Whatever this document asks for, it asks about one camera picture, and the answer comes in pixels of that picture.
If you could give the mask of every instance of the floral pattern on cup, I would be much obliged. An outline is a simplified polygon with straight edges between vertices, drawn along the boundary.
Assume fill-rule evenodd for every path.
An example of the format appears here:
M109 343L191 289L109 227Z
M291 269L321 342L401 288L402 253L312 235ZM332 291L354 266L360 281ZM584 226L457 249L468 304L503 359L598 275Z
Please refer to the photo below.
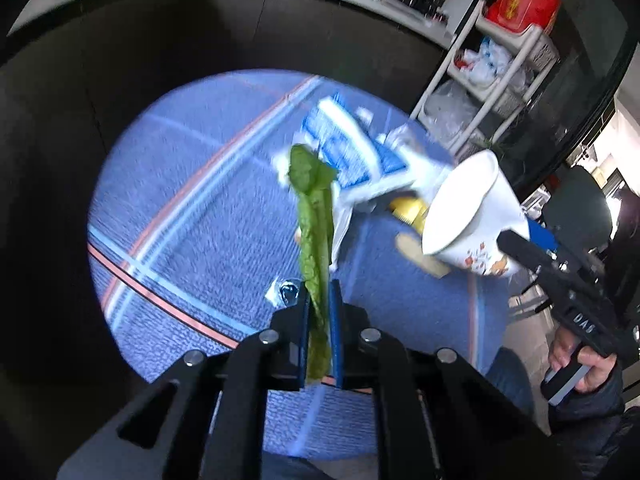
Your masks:
M500 260L492 263L492 255L486 250L484 242L480 243L478 249L466 252L465 267L476 274L488 274L491 276L501 276L507 272L507 256L502 255Z

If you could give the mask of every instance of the leafy vegetable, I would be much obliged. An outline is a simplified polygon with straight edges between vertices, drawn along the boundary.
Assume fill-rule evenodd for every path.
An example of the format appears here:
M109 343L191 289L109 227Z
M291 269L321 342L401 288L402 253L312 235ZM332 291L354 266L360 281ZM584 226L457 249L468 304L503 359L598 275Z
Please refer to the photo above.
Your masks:
M302 144L291 147L289 181L298 196L300 271L311 296L307 381L320 380L329 372L331 349L328 331L328 291L334 218L331 183L337 171L318 159Z

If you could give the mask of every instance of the white cup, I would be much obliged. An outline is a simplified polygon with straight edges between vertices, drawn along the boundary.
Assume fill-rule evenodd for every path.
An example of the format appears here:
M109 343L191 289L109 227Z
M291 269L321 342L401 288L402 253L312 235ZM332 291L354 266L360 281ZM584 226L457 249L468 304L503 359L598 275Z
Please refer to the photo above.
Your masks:
M498 249L500 232L529 239L520 203L493 152L470 156L451 171L425 218L422 252L480 275L508 277L519 268Z

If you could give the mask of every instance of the dark jacket sleeve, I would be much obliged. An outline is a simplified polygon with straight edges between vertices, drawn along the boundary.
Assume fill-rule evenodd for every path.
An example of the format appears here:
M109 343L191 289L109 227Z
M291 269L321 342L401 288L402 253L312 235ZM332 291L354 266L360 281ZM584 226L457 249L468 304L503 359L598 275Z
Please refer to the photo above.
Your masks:
M577 462L584 478L598 475L640 410L628 410L622 401L622 370L590 394L569 393L558 406L549 406L553 439Z

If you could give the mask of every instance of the striped tablecloth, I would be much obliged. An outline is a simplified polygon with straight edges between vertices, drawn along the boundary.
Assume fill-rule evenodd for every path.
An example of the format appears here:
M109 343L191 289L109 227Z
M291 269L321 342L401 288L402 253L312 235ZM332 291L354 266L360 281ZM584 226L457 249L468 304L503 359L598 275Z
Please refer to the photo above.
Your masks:
M319 76L252 71L178 88L120 137L95 191L88 249L104 316L124 358L153 381L184 352L233 348L269 323L264 295L299 277L295 197L271 159L306 112L339 91L386 132L407 116ZM449 160L417 123L428 154ZM507 323L506 280L454 271L433 279L394 248L408 227L384 212L354 215L337 277L346 301L405 345L455 348L486 372ZM318 385L270 392L264 447L320 460L375 450L369 396Z

